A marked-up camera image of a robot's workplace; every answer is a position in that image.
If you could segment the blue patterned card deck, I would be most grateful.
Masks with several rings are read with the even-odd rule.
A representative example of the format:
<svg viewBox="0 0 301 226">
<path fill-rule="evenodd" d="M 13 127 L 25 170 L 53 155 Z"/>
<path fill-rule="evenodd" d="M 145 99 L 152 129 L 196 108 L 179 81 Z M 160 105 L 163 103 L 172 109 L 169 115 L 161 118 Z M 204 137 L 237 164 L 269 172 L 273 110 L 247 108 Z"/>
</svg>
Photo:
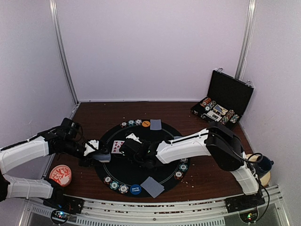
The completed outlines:
<svg viewBox="0 0 301 226">
<path fill-rule="evenodd" d="M 102 162 L 102 163 L 108 163 L 111 161 L 111 154 L 94 154 L 93 159 Z"/>
</svg>

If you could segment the card dealt to small blind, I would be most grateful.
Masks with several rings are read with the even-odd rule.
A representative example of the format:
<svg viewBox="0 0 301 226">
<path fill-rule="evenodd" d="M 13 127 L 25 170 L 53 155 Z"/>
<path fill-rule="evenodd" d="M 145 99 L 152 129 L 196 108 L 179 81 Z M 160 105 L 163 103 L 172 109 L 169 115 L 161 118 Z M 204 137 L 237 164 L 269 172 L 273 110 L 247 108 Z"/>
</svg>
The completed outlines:
<svg viewBox="0 0 301 226">
<path fill-rule="evenodd" d="M 144 182 L 140 184 L 140 186 L 146 190 L 146 192 L 152 197 L 156 198 L 161 193 L 164 192 L 165 188 L 159 182 L 157 182 L 154 178 L 148 177 Z"/>
</svg>

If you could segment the blue white chip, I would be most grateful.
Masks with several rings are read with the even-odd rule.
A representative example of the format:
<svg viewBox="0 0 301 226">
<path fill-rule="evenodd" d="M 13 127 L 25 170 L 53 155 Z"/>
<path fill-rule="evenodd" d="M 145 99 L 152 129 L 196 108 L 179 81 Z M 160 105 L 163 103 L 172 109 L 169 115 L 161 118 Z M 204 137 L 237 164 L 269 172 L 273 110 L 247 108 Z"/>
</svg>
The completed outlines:
<svg viewBox="0 0 301 226">
<path fill-rule="evenodd" d="M 188 162 L 188 159 L 187 159 L 187 158 L 183 158 L 183 159 L 180 159 L 180 161 L 181 161 L 182 163 L 187 163 L 187 162 Z"/>
<path fill-rule="evenodd" d="M 120 185 L 119 186 L 119 192 L 121 194 L 126 194 L 129 190 L 129 187 L 127 185 Z"/>
<path fill-rule="evenodd" d="M 136 124 L 136 125 L 141 125 L 141 124 L 142 124 L 142 122 L 143 122 L 143 121 L 142 121 L 142 120 L 140 120 L 140 119 L 137 119 L 137 120 L 135 120 L 135 124 Z"/>
</svg>

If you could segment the nine of hearts card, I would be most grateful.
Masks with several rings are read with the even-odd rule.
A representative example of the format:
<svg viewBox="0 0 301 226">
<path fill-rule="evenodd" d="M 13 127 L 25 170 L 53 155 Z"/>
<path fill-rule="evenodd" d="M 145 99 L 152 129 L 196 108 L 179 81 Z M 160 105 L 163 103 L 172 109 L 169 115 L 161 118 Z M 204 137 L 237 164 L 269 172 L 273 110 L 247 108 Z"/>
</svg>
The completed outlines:
<svg viewBox="0 0 301 226">
<path fill-rule="evenodd" d="M 124 140 L 114 140 L 113 141 L 113 145 L 112 145 L 112 149 L 111 149 L 111 153 L 112 154 L 122 154 L 122 152 L 120 152 L 120 148 L 121 146 L 124 144 Z"/>
</svg>

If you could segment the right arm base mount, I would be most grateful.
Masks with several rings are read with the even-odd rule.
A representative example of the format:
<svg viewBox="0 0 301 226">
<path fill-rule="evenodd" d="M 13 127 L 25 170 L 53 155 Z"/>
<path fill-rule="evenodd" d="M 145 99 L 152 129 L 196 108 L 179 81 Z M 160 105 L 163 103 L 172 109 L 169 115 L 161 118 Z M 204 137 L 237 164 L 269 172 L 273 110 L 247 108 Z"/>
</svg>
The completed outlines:
<svg viewBox="0 0 301 226">
<path fill-rule="evenodd" d="M 225 199 L 228 213 L 239 212 L 244 223 L 255 223 L 260 219 L 258 206 L 264 205 L 265 199 L 261 191 L 252 195 L 239 195 Z"/>
</svg>

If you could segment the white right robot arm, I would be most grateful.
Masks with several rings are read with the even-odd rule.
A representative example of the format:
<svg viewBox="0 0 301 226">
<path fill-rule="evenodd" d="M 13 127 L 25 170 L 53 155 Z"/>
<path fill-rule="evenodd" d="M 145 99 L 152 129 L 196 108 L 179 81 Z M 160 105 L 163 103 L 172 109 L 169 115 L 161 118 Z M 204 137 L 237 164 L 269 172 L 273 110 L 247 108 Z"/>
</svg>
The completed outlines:
<svg viewBox="0 0 301 226">
<path fill-rule="evenodd" d="M 256 161 L 246 158 L 240 138 L 218 122 L 211 122 L 206 129 L 192 135 L 157 142 L 141 141 L 134 133 L 128 135 L 120 152 L 140 166 L 156 168 L 173 161 L 196 156 L 212 156 L 218 167 L 231 172 L 241 186 L 244 195 L 241 204 L 250 208 L 259 200 L 259 178 L 254 165 Z"/>
</svg>

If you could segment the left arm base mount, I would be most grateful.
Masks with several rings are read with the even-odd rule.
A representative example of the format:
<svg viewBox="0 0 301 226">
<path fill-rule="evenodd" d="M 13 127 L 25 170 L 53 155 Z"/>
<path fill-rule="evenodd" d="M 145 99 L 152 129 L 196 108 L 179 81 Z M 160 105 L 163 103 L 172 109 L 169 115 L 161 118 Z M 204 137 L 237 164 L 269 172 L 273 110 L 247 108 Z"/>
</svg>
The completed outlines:
<svg viewBox="0 0 301 226">
<path fill-rule="evenodd" d="M 64 188 L 52 179 L 46 178 L 53 188 L 51 197 L 48 199 L 40 198 L 45 206 L 51 207 L 51 221 L 56 226 L 65 224 L 71 215 L 80 214 L 83 209 L 84 200 L 64 194 Z"/>
</svg>

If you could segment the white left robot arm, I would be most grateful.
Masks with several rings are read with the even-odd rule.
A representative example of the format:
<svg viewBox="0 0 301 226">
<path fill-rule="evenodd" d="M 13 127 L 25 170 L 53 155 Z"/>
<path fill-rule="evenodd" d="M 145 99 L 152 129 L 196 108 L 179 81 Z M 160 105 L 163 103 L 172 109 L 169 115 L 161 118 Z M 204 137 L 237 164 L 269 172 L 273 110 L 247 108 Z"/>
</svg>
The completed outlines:
<svg viewBox="0 0 301 226">
<path fill-rule="evenodd" d="M 65 153 L 84 160 L 109 162 L 110 153 L 98 140 L 90 140 L 80 145 L 74 140 L 62 138 L 44 138 L 39 136 L 25 140 L 20 144 L 3 148 L 0 151 L 0 200 L 8 198 L 45 198 L 55 205 L 57 209 L 67 206 L 68 200 L 62 195 L 62 186 L 51 179 L 25 179 L 7 175 L 11 169 L 29 162 L 33 159 Z"/>
</svg>

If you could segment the yellow big blind button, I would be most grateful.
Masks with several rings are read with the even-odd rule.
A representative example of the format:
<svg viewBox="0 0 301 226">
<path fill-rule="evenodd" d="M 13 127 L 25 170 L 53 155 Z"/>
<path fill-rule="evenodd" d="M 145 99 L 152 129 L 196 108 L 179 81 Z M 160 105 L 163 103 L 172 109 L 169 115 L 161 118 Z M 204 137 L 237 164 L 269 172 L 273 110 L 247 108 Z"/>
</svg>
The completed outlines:
<svg viewBox="0 0 301 226">
<path fill-rule="evenodd" d="M 151 125 L 151 122 L 150 121 L 143 121 L 142 122 L 142 126 L 143 127 L 149 127 Z"/>
</svg>

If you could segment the brown chip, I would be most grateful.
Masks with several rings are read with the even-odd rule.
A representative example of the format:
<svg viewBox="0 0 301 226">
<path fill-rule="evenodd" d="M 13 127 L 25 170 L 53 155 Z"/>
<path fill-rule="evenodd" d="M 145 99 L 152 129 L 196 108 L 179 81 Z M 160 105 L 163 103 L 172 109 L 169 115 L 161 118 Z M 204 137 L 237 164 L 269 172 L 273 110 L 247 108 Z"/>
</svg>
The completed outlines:
<svg viewBox="0 0 301 226">
<path fill-rule="evenodd" d="M 122 123 L 120 124 L 120 126 L 121 126 L 122 128 L 124 128 L 124 127 L 127 126 L 127 123 L 126 123 L 126 122 L 122 122 Z"/>
<path fill-rule="evenodd" d="M 175 174 L 174 174 L 174 178 L 175 178 L 176 180 L 181 180 L 181 179 L 183 178 L 183 176 L 184 176 L 184 174 L 183 174 L 183 172 L 181 172 L 181 171 L 177 171 L 177 172 L 175 172 Z"/>
<path fill-rule="evenodd" d="M 111 182 L 112 182 L 112 178 L 110 176 L 106 176 L 104 179 L 103 179 L 103 182 L 107 185 L 109 185 Z"/>
</svg>

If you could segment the card dealt to big blind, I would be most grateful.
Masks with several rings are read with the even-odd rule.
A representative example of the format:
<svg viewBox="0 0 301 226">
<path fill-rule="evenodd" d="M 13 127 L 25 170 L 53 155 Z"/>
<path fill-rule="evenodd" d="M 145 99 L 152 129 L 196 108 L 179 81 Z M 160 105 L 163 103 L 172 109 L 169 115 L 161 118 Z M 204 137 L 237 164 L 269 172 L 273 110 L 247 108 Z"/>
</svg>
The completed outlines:
<svg viewBox="0 0 301 226">
<path fill-rule="evenodd" d="M 150 130 L 157 131 L 162 130 L 161 120 L 150 120 Z"/>
</svg>

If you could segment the blue small blind button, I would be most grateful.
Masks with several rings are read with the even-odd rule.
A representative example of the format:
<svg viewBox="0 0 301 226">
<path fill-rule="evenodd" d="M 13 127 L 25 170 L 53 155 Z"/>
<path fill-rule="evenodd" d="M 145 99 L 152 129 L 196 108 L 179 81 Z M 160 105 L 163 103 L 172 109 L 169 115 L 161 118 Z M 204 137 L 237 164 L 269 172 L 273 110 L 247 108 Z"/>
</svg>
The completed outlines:
<svg viewBox="0 0 301 226">
<path fill-rule="evenodd" d="M 135 185 L 132 185 L 129 190 L 130 190 L 131 194 L 139 195 L 142 191 L 142 188 L 140 185 L 135 184 Z"/>
</svg>

